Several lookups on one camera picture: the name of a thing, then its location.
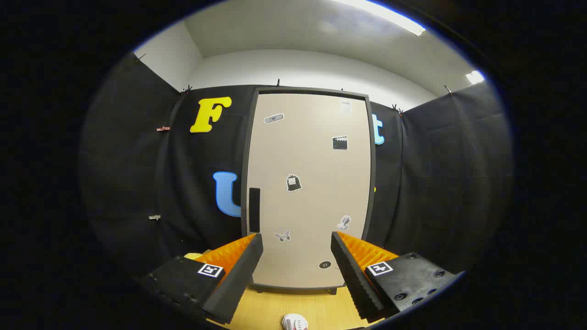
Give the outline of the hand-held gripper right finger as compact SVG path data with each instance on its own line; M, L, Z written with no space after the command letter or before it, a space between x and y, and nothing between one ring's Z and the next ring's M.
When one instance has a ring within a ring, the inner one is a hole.
M461 280L417 253L396 255L341 231L332 232L331 251L359 317L398 318Z

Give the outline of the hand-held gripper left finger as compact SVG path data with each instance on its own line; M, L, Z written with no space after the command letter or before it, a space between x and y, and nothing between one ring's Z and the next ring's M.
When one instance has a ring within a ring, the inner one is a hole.
M252 233L196 258L176 256L140 284L187 317L229 324L262 253L262 235Z

